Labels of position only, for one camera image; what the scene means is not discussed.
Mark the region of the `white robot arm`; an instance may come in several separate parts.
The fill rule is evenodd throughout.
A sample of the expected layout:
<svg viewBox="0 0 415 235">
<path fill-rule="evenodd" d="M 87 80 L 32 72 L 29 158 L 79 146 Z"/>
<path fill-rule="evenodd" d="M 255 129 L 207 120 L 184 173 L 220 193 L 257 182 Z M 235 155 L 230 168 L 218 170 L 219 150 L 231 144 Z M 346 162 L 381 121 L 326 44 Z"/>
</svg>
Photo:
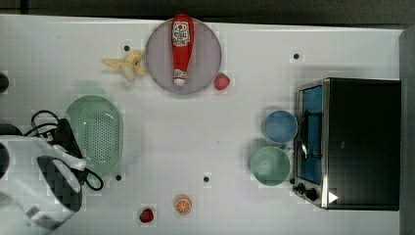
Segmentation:
<svg viewBox="0 0 415 235">
<path fill-rule="evenodd" d="M 50 140 L 1 126 L 1 235 L 50 235 L 79 212 L 85 170 L 69 122 Z"/>
</svg>

